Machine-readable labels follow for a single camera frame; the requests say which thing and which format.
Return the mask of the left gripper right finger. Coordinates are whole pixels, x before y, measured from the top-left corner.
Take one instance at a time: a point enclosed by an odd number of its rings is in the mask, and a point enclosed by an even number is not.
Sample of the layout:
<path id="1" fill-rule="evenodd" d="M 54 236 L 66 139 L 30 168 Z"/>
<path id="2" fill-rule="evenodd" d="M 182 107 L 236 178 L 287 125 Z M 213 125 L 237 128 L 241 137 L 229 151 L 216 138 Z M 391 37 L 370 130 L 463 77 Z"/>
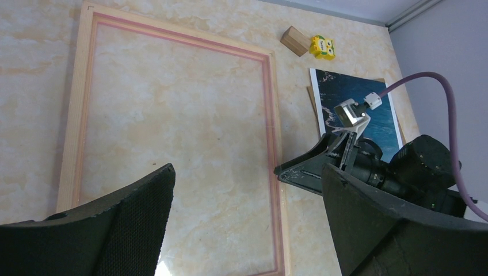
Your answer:
<path id="1" fill-rule="evenodd" d="M 342 275 L 487 274 L 487 224 L 411 204 L 330 164 L 322 185 Z"/>

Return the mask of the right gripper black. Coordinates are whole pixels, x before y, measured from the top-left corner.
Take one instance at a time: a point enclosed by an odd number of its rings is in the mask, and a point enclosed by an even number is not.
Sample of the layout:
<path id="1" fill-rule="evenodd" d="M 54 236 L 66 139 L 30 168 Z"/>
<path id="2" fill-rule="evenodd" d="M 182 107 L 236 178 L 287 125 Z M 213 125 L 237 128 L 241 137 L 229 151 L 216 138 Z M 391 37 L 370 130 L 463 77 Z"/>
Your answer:
<path id="1" fill-rule="evenodd" d="M 405 196 L 405 187 L 382 161 L 383 151 L 371 139 L 356 133 L 325 133 L 303 155 L 278 165 L 273 173 L 280 182 L 322 194 L 322 173 L 330 164 L 358 180 L 397 197 Z"/>

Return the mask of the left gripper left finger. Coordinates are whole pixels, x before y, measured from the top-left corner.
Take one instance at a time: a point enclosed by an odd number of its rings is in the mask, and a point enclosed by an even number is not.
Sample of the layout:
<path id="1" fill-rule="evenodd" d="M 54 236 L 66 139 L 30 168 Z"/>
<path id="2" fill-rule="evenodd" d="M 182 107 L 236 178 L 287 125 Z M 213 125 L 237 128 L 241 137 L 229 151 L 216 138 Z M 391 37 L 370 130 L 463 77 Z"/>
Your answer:
<path id="1" fill-rule="evenodd" d="M 42 221 L 1 226 L 2 275 L 154 275 L 176 182 L 171 164 Z"/>

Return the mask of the wooden picture frame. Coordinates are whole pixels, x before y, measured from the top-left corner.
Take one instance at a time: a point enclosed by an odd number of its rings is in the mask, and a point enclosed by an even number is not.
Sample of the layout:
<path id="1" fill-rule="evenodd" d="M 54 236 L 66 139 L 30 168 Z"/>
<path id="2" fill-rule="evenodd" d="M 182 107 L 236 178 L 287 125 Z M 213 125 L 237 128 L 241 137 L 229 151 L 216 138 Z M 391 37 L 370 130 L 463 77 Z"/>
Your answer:
<path id="1" fill-rule="evenodd" d="M 56 210 L 171 163 L 160 268 L 284 275 L 276 55 L 84 2 Z"/>

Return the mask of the blue landscape photo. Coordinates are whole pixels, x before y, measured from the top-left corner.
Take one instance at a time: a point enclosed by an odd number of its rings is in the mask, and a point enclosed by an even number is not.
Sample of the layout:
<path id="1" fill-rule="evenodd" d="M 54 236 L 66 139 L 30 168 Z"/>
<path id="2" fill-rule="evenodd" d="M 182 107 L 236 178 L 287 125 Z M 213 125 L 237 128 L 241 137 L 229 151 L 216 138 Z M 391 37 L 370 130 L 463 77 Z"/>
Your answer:
<path id="1" fill-rule="evenodd" d="M 390 162 L 403 143 L 392 97 L 377 99 L 386 84 L 316 68 L 310 69 L 310 78 L 320 135 L 338 134 L 368 116 L 360 137 L 376 143 L 381 160 Z"/>

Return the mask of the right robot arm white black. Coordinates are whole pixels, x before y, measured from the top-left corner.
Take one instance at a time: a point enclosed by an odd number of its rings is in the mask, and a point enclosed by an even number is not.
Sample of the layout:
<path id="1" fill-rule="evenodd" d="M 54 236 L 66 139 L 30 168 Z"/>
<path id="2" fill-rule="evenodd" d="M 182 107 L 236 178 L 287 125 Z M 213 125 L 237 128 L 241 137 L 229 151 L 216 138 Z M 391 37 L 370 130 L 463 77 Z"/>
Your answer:
<path id="1" fill-rule="evenodd" d="M 322 194 L 323 168 L 339 168 L 356 179 L 429 210 L 466 219 L 467 205 L 455 185 L 450 151 L 439 141 L 421 135 L 404 145 L 389 162 L 371 139 L 351 131 L 326 133 L 305 154 L 278 165 L 281 182 Z"/>

